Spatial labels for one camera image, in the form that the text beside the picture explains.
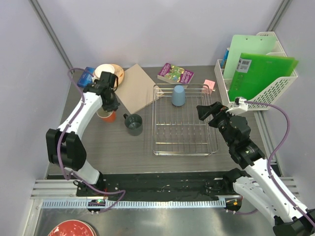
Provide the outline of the orange cup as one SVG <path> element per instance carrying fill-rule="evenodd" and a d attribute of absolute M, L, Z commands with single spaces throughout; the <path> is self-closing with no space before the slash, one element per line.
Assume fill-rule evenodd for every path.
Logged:
<path fill-rule="evenodd" d="M 96 112 L 97 116 L 101 118 L 104 122 L 114 122 L 116 120 L 115 111 L 104 111 L 102 108 L 98 109 Z"/>

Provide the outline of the blue cup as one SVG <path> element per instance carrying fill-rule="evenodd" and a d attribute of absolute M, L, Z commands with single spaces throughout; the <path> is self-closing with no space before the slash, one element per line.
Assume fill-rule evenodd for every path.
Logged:
<path fill-rule="evenodd" d="M 185 89 L 181 85 L 174 87 L 172 92 L 172 104 L 174 106 L 180 107 L 183 106 L 186 102 Z"/>

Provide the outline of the grey mug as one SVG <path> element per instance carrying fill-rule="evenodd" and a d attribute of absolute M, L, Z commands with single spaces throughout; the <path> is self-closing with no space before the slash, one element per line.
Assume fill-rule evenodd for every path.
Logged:
<path fill-rule="evenodd" d="M 124 114 L 125 127 L 132 136 L 138 136 L 143 131 L 143 120 L 138 114 Z"/>

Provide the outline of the beige bird plate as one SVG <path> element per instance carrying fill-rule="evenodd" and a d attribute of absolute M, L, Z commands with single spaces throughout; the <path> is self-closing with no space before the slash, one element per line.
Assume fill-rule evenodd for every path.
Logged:
<path fill-rule="evenodd" d="M 123 68 L 117 64 L 111 64 L 114 69 L 115 69 L 115 75 L 118 77 L 118 85 L 120 85 L 123 80 L 124 80 L 124 76 L 125 76 L 125 71 L 123 70 Z"/>

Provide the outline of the orange white bowl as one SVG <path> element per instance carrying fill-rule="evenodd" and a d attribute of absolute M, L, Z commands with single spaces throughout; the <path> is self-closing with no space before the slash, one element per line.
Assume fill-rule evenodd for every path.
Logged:
<path fill-rule="evenodd" d="M 99 79 L 102 72 L 110 72 L 114 74 L 115 67 L 112 64 L 101 64 L 94 71 L 95 77 Z"/>

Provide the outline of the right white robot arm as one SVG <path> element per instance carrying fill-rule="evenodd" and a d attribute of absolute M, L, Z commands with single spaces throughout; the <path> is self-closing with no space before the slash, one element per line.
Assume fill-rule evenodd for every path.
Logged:
<path fill-rule="evenodd" d="M 223 175 L 222 188 L 245 197 L 271 223 L 277 236 L 311 236 L 315 232 L 315 211 L 309 209 L 288 189 L 266 158 L 250 139 L 251 128 L 245 117 L 250 101 L 238 98 L 229 108 L 216 102 L 198 105 L 200 120 L 211 116 L 210 127 L 221 133 L 232 160 L 240 166 Z"/>

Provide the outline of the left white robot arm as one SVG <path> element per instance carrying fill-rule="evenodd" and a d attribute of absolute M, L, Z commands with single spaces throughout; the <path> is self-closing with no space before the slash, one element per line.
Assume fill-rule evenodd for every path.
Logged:
<path fill-rule="evenodd" d="M 76 87 L 81 96 L 78 104 L 58 128 L 49 129 L 46 133 L 49 162 L 60 167 L 66 180 L 75 176 L 83 181 L 94 196 L 104 192 L 103 174 L 88 162 L 81 138 L 98 109 L 106 112 L 118 109 L 117 87 L 118 77 L 109 71 L 102 71 L 100 78 L 83 89 Z"/>

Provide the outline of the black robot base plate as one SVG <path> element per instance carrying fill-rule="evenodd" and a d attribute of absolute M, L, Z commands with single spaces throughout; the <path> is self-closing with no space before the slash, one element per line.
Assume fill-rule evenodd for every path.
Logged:
<path fill-rule="evenodd" d="M 237 193 L 222 176 L 226 172 L 187 172 L 150 174 L 106 174 L 104 190 L 125 190 L 123 201 L 184 202 L 216 201 L 219 196 Z"/>

